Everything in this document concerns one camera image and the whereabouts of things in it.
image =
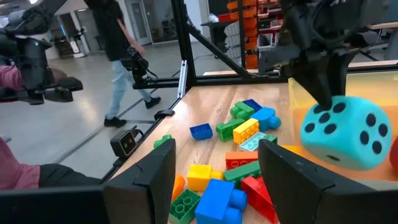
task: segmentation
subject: concrete floor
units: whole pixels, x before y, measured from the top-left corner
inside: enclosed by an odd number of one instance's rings
[[[192,44],[197,75],[230,70],[199,43]],[[382,59],[382,55],[373,55]],[[179,75],[181,56],[178,43],[146,46],[145,58],[159,78]],[[359,55],[355,62],[370,59]],[[58,162],[86,175],[101,178],[112,167],[116,156],[109,140],[120,130],[104,128],[104,114],[112,94],[111,63],[102,53],[85,58],[49,62],[69,76],[79,78],[85,87],[74,93],[72,103],[46,102],[41,106],[27,103],[0,104],[0,134],[13,138],[9,143],[15,156],[26,164]],[[138,92],[129,89],[121,103],[121,117],[144,132],[153,115],[167,109],[177,99],[177,89],[148,90],[162,97],[161,104],[146,110]]]

